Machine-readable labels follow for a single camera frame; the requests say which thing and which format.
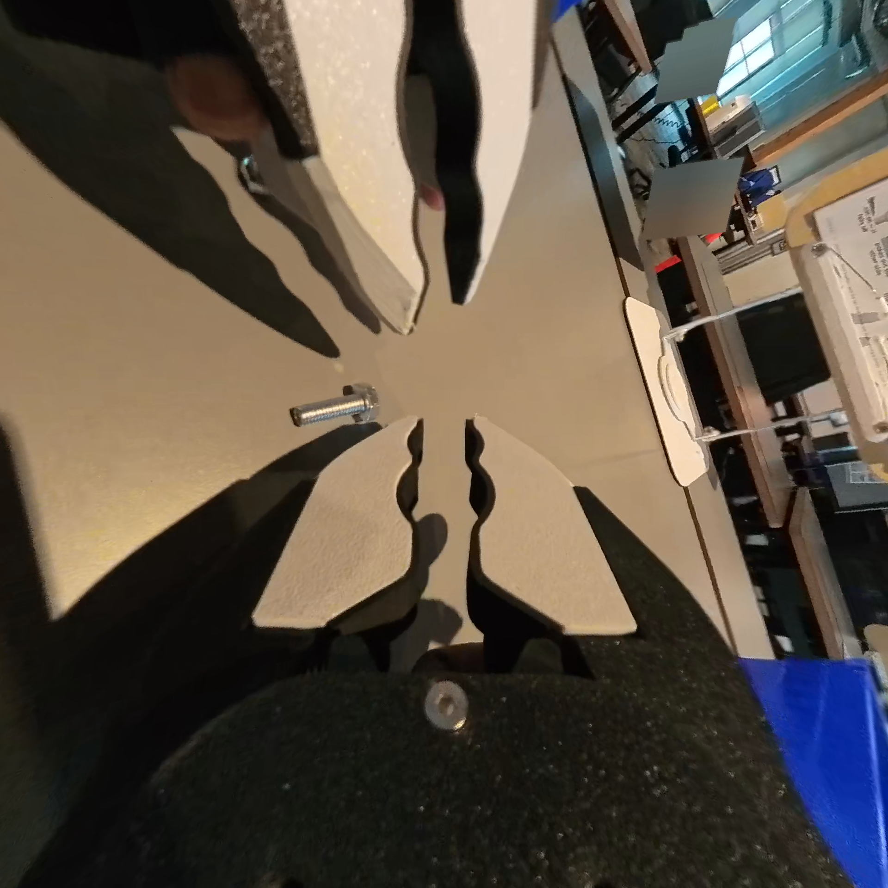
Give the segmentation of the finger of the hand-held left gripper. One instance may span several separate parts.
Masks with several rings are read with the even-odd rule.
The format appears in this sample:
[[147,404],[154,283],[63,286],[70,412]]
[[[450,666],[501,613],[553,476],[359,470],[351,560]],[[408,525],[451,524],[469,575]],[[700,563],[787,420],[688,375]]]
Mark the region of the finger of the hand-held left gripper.
[[418,194],[402,126],[412,6],[283,1],[312,110],[316,156],[257,142],[272,193],[320,239],[352,292],[410,335],[426,294]]
[[454,301],[466,305],[480,287],[526,151],[538,100],[539,3],[467,1],[456,8],[478,99],[470,169],[481,221],[470,235],[468,282],[451,286]]

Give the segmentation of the white instruction poster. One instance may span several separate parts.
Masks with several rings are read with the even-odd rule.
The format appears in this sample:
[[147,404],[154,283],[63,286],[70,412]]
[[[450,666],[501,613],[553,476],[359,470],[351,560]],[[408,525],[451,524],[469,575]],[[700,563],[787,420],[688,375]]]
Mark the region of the white instruction poster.
[[866,440],[886,442],[887,182],[882,179],[814,214],[821,266],[834,295],[829,325],[850,349],[842,373]]

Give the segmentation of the steel bolt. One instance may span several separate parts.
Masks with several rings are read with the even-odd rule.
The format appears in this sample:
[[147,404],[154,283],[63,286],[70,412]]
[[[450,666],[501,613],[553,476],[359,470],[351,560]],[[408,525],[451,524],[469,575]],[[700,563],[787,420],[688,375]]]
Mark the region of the steel bolt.
[[342,394],[324,401],[315,401],[290,409],[296,427],[307,427],[351,419],[356,425],[374,421],[379,410],[379,394],[375,387],[355,383],[344,387]]

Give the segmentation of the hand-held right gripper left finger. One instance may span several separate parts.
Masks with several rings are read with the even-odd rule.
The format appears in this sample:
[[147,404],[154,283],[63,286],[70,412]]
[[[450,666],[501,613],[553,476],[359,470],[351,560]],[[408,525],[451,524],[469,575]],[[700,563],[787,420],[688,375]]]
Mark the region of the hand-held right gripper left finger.
[[413,563],[412,508],[399,484],[415,466],[406,416],[345,450],[318,475],[253,610],[261,629],[347,624]]

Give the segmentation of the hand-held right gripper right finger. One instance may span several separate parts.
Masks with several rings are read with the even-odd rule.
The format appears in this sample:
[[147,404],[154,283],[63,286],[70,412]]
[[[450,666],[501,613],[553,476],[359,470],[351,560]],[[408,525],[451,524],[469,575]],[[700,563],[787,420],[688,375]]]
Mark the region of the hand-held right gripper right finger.
[[484,416],[467,422],[480,483],[470,570],[494,596],[571,637],[623,637],[632,615],[573,483]]

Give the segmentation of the person's left hand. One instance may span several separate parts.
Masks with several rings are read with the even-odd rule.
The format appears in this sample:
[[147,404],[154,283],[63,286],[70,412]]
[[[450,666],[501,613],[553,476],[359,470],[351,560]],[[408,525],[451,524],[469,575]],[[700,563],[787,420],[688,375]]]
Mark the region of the person's left hand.
[[270,128],[259,99],[241,68],[226,58],[196,54],[163,69],[172,105],[187,125],[212,139],[243,142]]

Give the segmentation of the blue plastic bin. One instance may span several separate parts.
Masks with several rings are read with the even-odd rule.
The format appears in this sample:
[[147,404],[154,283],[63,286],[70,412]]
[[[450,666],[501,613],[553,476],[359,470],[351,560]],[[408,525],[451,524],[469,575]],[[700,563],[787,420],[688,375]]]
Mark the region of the blue plastic bin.
[[790,777],[858,887],[887,885],[887,726],[870,660],[742,658]]

